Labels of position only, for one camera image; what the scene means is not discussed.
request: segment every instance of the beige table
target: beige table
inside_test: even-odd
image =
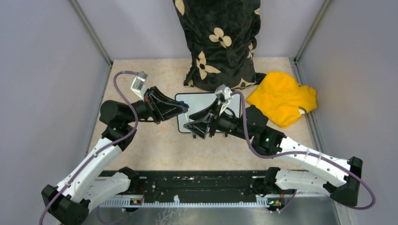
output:
[[[254,58],[253,61],[257,72],[282,71],[292,75],[288,58]],[[146,86],[157,86],[171,98],[177,93],[204,92],[198,88],[183,87],[190,66],[190,59],[116,60],[103,101],[112,99],[123,102],[112,81],[114,75],[122,70],[145,71],[149,74]],[[117,79],[121,91],[130,102],[139,100],[130,90],[133,79],[133,75],[121,75]],[[247,97],[255,88],[250,87],[242,92]],[[304,117],[287,129],[279,128],[271,121],[268,125],[285,132],[303,145],[313,147]],[[97,122],[90,149],[93,149],[105,128],[106,125]],[[233,136],[225,138],[223,134],[217,133],[213,138],[202,140],[193,139],[190,134],[181,134],[177,129],[176,118],[159,125],[139,123],[132,143],[107,169],[117,170],[124,166],[133,170],[260,170],[271,166],[298,169],[283,161],[254,156],[245,140]]]

